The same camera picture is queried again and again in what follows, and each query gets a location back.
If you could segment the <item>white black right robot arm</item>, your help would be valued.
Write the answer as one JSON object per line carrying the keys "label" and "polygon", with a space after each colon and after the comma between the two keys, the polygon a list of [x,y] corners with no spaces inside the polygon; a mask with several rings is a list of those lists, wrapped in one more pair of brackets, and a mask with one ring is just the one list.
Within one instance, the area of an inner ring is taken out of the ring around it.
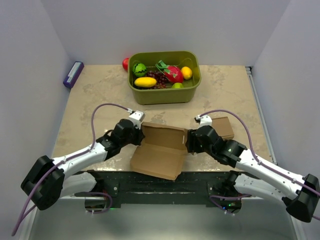
{"label": "white black right robot arm", "polygon": [[222,185],[227,196],[241,193],[279,201],[297,220],[309,223],[316,218],[314,213],[320,200],[320,182],[316,176],[285,170],[236,140],[224,140],[209,125],[189,129],[185,146],[188,153],[206,153],[220,164],[239,170]]}

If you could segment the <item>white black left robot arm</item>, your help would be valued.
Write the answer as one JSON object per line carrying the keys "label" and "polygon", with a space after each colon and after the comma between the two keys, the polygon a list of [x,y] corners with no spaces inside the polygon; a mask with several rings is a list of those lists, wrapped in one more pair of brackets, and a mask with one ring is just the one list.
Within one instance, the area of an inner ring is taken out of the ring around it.
{"label": "white black left robot arm", "polygon": [[20,187],[39,210],[50,208],[62,196],[63,184],[75,173],[119,154],[129,144],[139,146],[145,137],[142,120],[121,119],[108,135],[99,137],[93,145],[62,157],[37,159]]}

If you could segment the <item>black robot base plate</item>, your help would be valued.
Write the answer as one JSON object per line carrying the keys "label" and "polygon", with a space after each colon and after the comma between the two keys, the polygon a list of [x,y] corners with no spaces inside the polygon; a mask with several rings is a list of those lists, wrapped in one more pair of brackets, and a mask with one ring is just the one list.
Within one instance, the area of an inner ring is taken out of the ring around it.
{"label": "black robot base plate", "polygon": [[112,208],[124,204],[204,205],[236,213],[242,207],[241,196],[232,184],[238,173],[214,171],[183,171],[175,180],[167,180],[132,171],[94,171],[97,181],[88,193],[76,197],[96,197],[107,193]]}

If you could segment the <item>brown cardboard box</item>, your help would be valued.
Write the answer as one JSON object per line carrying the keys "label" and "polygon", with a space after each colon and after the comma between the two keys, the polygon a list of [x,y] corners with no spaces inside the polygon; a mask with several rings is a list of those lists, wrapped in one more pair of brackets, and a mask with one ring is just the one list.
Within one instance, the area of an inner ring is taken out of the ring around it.
{"label": "brown cardboard box", "polygon": [[151,122],[144,122],[141,129],[145,138],[133,153],[130,170],[165,180],[176,180],[188,154],[185,146],[187,130]]}

